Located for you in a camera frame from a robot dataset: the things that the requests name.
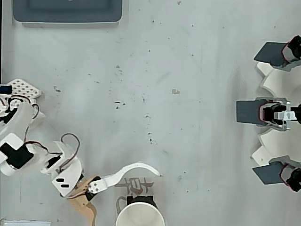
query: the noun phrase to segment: white table surface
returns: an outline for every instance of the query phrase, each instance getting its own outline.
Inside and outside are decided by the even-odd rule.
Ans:
[[[256,97],[253,56],[264,42],[300,33],[301,2],[128,4],[116,27],[29,28],[12,22],[4,0],[2,80],[22,78],[44,92],[47,119],[28,137],[77,134],[87,177],[136,161],[156,167],[165,177],[169,226],[298,225],[301,196],[264,186],[252,172],[257,133],[236,123],[235,101]],[[126,105],[116,109],[115,101]],[[38,172],[1,175],[0,203],[1,218],[86,225]],[[113,226],[114,189],[93,204],[97,225]]]

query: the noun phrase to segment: dark spot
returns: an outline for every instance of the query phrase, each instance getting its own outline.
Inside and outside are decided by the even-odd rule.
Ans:
[[[171,90],[171,93],[172,93],[172,94],[175,94],[175,95],[178,95],[178,94],[180,94],[180,91],[179,91],[179,90],[176,90],[176,89],[172,89],[172,90]]]
[[[56,92],[58,92],[58,93],[61,92],[60,89],[57,86],[54,86],[53,88],[55,89]]]

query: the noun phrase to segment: robotic hand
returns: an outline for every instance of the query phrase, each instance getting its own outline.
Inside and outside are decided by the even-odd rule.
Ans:
[[[82,174],[82,163],[76,156],[80,142],[74,134],[64,134],[61,141],[53,141],[47,147],[37,141],[26,141],[27,130],[35,117],[33,106],[23,101],[18,108],[0,118],[0,171],[7,176],[29,170],[49,174],[60,195],[70,200],[78,212],[91,220],[91,225],[95,223],[96,216],[91,199],[97,193],[116,185],[129,170],[144,168],[160,176],[153,167],[135,163],[125,166],[114,175],[95,176],[86,180]],[[66,135],[77,139],[79,145],[76,151],[63,142]]]
[[[269,165],[255,167],[253,171],[265,185],[285,184],[295,192],[301,189],[301,163],[288,155],[271,159]]]
[[[285,98],[258,97],[236,102],[237,122],[270,127],[279,131],[290,129],[291,121],[301,123],[301,105],[291,107]]]
[[[266,42],[254,60],[270,64],[272,67],[289,72],[301,65],[301,37],[295,36],[288,43]]]

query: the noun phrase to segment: curved white plastic piece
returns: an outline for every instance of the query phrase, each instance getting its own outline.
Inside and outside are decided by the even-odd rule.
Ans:
[[[96,193],[99,193],[99,192],[102,192],[102,191],[108,189],[108,187],[116,185],[127,172],[129,172],[132,169],[136,169],[136,168],[144,168],[144,169],[149,170],[152,173],[156,174],[157,176],[160,176],[159,171],[157,171],[152,166],[138,162],[138,163],[134,163],[134,164],[123,167],[120,171],[118,171],[114,175],[105,176],[100,180],[91,182],[91,184],[89,186],[89,192],[96,194]]]
[[[272,159],[272,156],[264,146],[261,146],[256,150],[256,152],[252,154],[252,158],[258,165],[265,166],[269,164],[269,161],[270,159]]]
[[[75,157],[69,166],[52,180],[52,184],[57,188],[61,195],[65,197],[74,189],[82,171],[82,164],[80,160]]]

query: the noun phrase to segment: robotic arm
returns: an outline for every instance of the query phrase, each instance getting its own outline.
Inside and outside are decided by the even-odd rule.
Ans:
[[[289,72],[301,65],[301,37],[295,36],[288,43],[266,42],[254,60],[270,64],[272,67]]]
[[[236,102],[237,122],[270,127],[278,131],[290,129],[292,121],[301,123],[301,105],[291,107],[285,98],[258,97]]]
[[[76,210],[88,218],[95,219],[96,214],[95,208],[90,203],[91,199],[97,193],[116,185],[128,171],[144,168],[160,176],[153,167],[135,163],[125,166],[114,175],[95,176],[86,180],[82,174],[82,163],[76,156],[79,145],[74,151],[63,142],[65,135],[73,134],[65,134],[61,141],[53,141],[47,147],[37,141],[26,141],[26,133],[33,118],[35,118],[34,108],[26,101],[10,111],[7,116],[0,118],[0,171],[7,176],[30,170],[49,174],[60,195],[71,200]]]

